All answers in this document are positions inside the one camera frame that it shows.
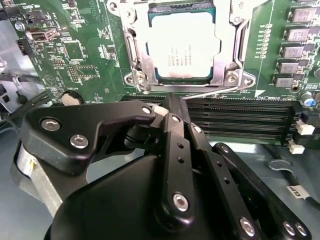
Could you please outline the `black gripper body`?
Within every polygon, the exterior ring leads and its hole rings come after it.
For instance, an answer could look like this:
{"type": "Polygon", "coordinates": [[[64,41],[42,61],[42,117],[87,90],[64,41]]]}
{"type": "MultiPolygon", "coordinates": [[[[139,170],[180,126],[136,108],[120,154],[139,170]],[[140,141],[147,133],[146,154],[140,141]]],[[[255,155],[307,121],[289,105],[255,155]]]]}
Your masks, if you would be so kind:
{"type": "Polygon", "coordinates": [[[72,193],[59,207],[48,240],[238,240],[213,181],[194,172],[195,218],[170,232],[156,218],[163,164],[139,157],[72,193]]]}

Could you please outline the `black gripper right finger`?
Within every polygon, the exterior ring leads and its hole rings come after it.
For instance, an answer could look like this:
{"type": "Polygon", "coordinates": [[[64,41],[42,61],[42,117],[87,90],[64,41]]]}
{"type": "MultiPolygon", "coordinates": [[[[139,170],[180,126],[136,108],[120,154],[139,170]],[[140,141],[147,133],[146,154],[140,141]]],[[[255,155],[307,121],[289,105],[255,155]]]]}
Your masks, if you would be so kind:
{"type": "Polygon", "coordinates": [[[307,226],[226,144],[209,144],[191,122],[187,103],[179,99],[195,153],[213,178],[222,201],[228,233],[235,240],[310,240],[307,226]]]}

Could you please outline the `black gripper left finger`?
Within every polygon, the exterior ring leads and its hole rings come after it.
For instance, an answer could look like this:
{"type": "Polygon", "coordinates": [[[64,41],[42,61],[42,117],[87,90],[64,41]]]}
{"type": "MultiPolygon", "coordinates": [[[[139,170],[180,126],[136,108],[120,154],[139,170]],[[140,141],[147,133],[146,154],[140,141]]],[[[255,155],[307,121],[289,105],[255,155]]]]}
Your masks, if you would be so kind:
{"type": "Polygon", "coordinates": [[[163,165],[156,219],[161,225],[190,225],[195,196],[188,139],[179,100],[167,96],[158,106],[131,100],[39,108],[21,128],[21,153],[33,165],[27,172],[55,217],[77,190],[140,158],[163,165]]]}

